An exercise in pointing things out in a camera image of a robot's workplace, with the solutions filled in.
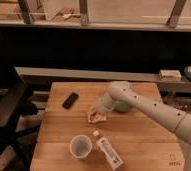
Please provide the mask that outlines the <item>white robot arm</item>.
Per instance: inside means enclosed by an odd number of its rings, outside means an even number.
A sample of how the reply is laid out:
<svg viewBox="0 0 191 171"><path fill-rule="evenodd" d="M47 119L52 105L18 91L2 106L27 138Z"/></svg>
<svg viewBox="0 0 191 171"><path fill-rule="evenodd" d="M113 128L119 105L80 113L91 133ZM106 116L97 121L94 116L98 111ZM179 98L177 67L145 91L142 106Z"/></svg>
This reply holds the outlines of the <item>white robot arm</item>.
<svg viewBox="0 0 191 171"><path fill-rule="evenodd" d="M137 108L185 141L188 144L188 151L183 171L191 171L191 114L134 92L127 81L113 81L87 113L88 122L105 121L118 102L125 102Z"/></svg>

